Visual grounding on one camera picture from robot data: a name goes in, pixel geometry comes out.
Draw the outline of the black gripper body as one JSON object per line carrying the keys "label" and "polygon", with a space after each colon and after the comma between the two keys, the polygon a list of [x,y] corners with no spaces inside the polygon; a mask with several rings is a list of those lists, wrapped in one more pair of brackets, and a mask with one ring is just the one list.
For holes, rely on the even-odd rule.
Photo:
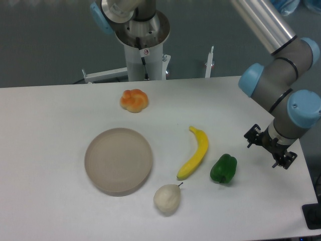
{"label": "black gripper body", "polygon": [[272,139],[267,131],[258,136],[259,145],[266,149],[274,159],[284,159],[288,145],[278,143],[278,138]]}

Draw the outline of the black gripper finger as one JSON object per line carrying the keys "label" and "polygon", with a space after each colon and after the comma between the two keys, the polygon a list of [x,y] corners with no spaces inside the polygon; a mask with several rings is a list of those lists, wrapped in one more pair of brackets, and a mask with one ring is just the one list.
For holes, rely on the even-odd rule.
{"label": "black gripper finger", "polygon": [[272,165],[272,168],[276,166],[288,169],[290,165],[297,158],[297,154],[294,152],[288,152],[287,150],[281,150],[280,152],[273,152],[272,156],[275,160],[275,163]]}
{"label": "black gripper finger", "polygon": [[252,145],[262,146],[262,137],[263,132],[258,124],[254,124],[244,135],[244,138],[248,142],[248,148],[250,148]]}

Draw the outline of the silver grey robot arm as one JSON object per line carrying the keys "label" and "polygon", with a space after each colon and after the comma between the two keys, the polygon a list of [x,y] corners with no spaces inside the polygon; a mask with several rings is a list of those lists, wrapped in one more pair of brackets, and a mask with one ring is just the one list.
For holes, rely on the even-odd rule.
{"label": "silver grey robot arm", "polygon": [[[251,65],[239,79],[239,88],[274,117],[266,130],[254,125],[245,138],[287,169],[296,158],[288,148],[320,120],[320,97],[291,89],[319,59],[319,46],[298,38],[269,1],[232,1],[232,5],[273,57],[268,66]],[[163,54],[163,43],[170,24],[155,1],[94,1],[90,11],[101,30],[114,33],[124,46],[128,80],[166,78],[169,57]]]}

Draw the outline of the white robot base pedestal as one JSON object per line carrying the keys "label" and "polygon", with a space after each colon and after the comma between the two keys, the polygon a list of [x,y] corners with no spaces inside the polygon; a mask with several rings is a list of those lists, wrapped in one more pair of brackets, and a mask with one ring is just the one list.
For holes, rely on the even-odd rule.
{"label": "white robot base pedestal", "polygon": [[164,43],[169,35],[169,21],[160,11],[144,22],[130,20],[116,32],[124,47],[129,81],[166,79],[171,57],[164,54]]}

